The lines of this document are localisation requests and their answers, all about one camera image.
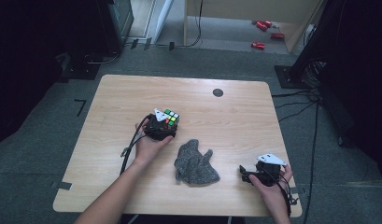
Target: black wall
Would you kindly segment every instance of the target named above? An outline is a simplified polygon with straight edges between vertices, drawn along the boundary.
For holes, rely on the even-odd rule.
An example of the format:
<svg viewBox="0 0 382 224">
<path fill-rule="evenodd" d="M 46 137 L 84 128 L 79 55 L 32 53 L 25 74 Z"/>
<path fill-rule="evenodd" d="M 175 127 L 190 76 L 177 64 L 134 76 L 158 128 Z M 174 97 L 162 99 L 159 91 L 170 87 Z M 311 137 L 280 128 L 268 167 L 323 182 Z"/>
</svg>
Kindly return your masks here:
<svg viewBox="0 0 382 224">
<path fill-rule="evenodd" d="M 0 141 L 21 127 L 62 73 L 57 49 L 30 18 L 20 2 L 0 0 Z"/>
<path fill-rule="evenodd" d="M 347 0 L 339 9 L 337 28 L 324 31 L 333 38 L 318 78 L 354 121 L 344 134 L 382 173 L 382 0 Z"/>
</svg>

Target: wire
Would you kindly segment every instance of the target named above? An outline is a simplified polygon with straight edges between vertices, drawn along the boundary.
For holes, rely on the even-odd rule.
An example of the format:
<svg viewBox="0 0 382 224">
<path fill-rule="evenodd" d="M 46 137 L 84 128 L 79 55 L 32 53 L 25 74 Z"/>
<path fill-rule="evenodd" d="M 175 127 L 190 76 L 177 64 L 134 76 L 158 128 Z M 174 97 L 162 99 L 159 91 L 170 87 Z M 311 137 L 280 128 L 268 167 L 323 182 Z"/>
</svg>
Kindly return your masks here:
<svg viewBox="0 0 382 224">
<path fill-rule="evenodd" d="M 118 53 L 115 54 L 114 58 L 109 60 L 109 61 L 106 61 L 106 62 L 99 62 L 99 63 L 94 63 L 94 62 L 86 62 L 86 63 L 91 63 L 91 64 L 105 64 L 105 63 L 112 63 L 113 61 L 115 61 L 115 59 L 118 58 Z"/>
<path fill-rule="evenodd" d="M 276 94 L 276 95 L 272 95 L 272 97 L 287 97 L 287 96 L 293 96 L 293 95 L 297 95 L 299 93 L 303 93 L 303 92 L 310 92 L 311 90 L 308 90 L 308 91 L 296 91 L 296 92 L 293 92 L 293 93 L 286 93 L 286 94 Z"/>
<path fill-rule="evenodd" d="M 290 118 L 290 117 L 297 116 L 297 115 L 301 114 L 302 112 L 304 112 L 304 110 L 306 110 L 306 109 L 307 109 L 308 107 L 310 107 L 311 105 L 314 105 L 315 103 L 316 103 L 316 102 L 312 102 L 310 105 L 306 106 L 305 108 L 303 108 L 303 109 L 302 109 L 301 111 L 299 111 L 298 113 L 288 115 L 288 116 L 286 116 L 286 117 L 280 119 L 278 122 L 281 122 L 283 119 L 288 119 L 288 118 Z"/>
<path fill-rule="evenodd" d="M 141 129 L 142 125 L 144 124 L 144 121 L 145 121 L 146 119 L 148 119 L 148 118 L 149 118 L 149 116 L 145 116 L 145 117 L 143 118 L 143 120 L 140 122 L 140 124 L 138 125 L 137 129 L 135 130 L 135 133 L 134 133 L 134 135 L 133 135 L 132 141 L 130 142 L 129 146 L 126 147 L 126 148 L 123 150 L 123 152 L 121 153 L 121 155 L 120 155 L 121 157 L 123 157 L 123 154 L 124 154 L 124 153 L 126 153 L 126 154 L 124 155 L 124 160 L 123 160 L 123 164 L 121 165 L 120 174 L 122 174 L 122 173 L 124 172 L 124 170 L 126 169 L 126 164 L 127 164 L 127 161 L 129 160 L 130 153 L 132 152 L 132 147 L 134 146 L 134 144 L 135 144 L 141 137 L 138 138 L 137 140 L 135 140 L 135 138 L 138 136 L 138 132 L 139 132 L 139 130 Z"/>
<path fill-rule="evenodd" d="M 314 173 L 314 160 L 315 160 L 315 152 L 316 152 L 316 141 L 317 141 L 317 130 L 318 130 L 318 105 L 316 107 L 316 118 L 315 118 L 315 133 L 313 137 L 313 146 L 312 146 L 312 160 L 310 164 L 310 183 L 309 183 L 309 200 L 307 201 L 306 209 L 304 211 L 304 224 L 307 221 L 308 213 L 309 213 L 309 207 L 310 207 L 310 201 L 312 200 L 312 189 L 313 189 L 313 173 Z"/>
<path fill-rule="evenodd" d="M 295 103 L 288 103 L 288 104 L 283 104 L 283 105 L 278 105 L 278 106 L 275 106 L 276 109 L 279 109 L 285 105 L 305 105 L 305 104 L 309 104 L 310 102 L 295 102 Z"/>
<path fill-rule="evenodd" d="M 291 195 L 291 193 L 290 193 L 290 183 L 287 181 L 286 178 L 284 178 L 283 175 L 279 175 L 279 176 L 280 176 L 281 178 L 283 178 L 283 180 L 286 182 L 287 188 L 289 189 L 289 195 Z"/>
<path fill-rule="evenodd" d="M 196 25 L 197 25 L 197 29 L 199 31 L 199 35 L 196 37 L 196 40 L 189 46 L 187 47 L 193 47 L 197 44 L 197 42 L 199 42 L 199 40 L 201 39 L 202 37 L 202 28 L 201 28 L 201 24 L 200 24 L 200 20 L 202 18 L 202 9 L 203 9 L 203 0 L 200 2 L 200 9 L 199 9 L 199 22 L 197 22 L 196 20 L 196 17 L 195 17 L 195 21 L 196 21 Z"/>
</svg>

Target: person's left hand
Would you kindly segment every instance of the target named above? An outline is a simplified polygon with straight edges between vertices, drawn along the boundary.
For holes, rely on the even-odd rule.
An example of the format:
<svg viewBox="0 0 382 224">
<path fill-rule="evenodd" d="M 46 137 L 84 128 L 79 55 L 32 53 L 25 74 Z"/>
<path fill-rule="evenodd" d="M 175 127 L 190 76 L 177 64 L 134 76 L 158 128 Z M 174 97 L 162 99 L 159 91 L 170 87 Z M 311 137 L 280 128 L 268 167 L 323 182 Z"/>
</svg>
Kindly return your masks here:
<svg viewBox="0 0 382 224">
<path fill-rule="evenodd" d="M 144 128 L 148 124 L 149 119 L 146 119 L 140 129 L 141 137 L 145 135 Z M 141 163 L 143 165 L 150 164 L 153 159 L 158 155 L 161 148 L 165 147 L 171 142 L 173 136 L 167 136 L 162 141 L 157 141 L 149 138 L 148 136 L 142 137 L 136 143 L 136 152 L 134 162 Z"/>
</svg>

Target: round hole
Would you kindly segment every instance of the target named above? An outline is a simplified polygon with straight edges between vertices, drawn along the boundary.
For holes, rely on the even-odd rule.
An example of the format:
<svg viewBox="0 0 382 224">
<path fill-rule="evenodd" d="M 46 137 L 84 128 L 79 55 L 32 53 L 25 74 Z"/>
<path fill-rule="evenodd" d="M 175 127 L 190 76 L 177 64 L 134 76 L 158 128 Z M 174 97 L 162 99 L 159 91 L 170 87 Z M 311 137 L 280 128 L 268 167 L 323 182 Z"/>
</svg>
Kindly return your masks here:
<svg viewBox="0 0 382 224">
<path fill-rule="evenodd" d="M 221 97 L 223 95 L 223 90 L 221 89 L 214 89 L 213 94 L 217 97 Z"/>
</svg>

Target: forearm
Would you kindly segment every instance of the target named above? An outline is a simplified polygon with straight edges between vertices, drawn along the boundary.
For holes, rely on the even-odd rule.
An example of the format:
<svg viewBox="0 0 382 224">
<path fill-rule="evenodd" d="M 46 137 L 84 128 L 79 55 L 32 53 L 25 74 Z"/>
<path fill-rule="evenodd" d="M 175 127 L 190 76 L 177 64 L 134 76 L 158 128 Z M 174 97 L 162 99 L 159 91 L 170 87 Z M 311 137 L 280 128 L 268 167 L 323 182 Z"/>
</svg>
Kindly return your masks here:
<svg viewBox="0 0 382 224">
<path fill-rule="evenodd" d="M 276 206 L 271 206 L 269 210 L 275 224 L 290 224 L 288 214 L 282 212 L 287 211 L 287 206 L 285 204 L 278 203 Z"/>
<path fill-rule="evenodd" d="M 76 223 L 117 223 L 145 164 L 134 161 L 118 179 L 109 186 L 79 216 Z"/>
</svg>

